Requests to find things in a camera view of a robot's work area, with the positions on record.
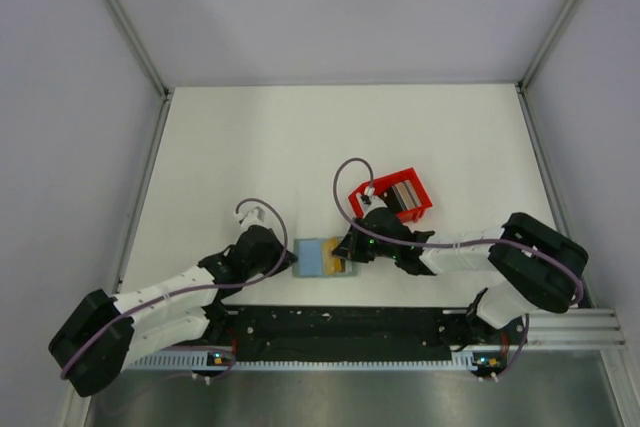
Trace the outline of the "red plastic bin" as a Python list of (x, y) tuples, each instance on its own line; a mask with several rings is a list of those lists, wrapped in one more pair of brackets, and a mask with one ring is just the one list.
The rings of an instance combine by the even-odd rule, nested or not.
[[(415, 193), (419, 197), (421, 206), (412, 210), (396, 213), (386, 205), (385, 201), (382, 199), (382, 193), (392, 184), (402, 181), (411, 182)], [(425, 212), (433, 206), (433, 203), (414, 168), (407, 168), (382, 177), (376, 177), (373, 180), (373, 187), (375, 188), (377, 198), (382, 202), (382, 206), (388, 208), (402, 223), (418, 222), (424, 216)]]

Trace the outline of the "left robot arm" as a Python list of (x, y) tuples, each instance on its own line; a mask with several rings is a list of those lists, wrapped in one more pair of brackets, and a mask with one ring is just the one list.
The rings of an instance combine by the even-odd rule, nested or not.
[(152, 286), (87, 294), (49, 343), (62, 379), (82, 398), (115, 381), (131, 364), (177, 344), (228, 344), (225, 298), (291, 266), (289, 237), (253, 225), (223, 251)]

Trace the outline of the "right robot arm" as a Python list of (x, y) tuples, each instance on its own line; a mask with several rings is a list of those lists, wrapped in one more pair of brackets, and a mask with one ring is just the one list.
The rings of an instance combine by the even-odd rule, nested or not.
[(413, 276), (498, 276), (465, 312), (469, 335), (481, 343), (516, 318), (538, 310), (563, 314), (580, 303), (588, 262), (584, 248), (526, 213), (511, 214), (498, 228), (453, 236), (412, 230), (386, 207), (352, 220), (331, 254), (361, 264), (387, 258)]

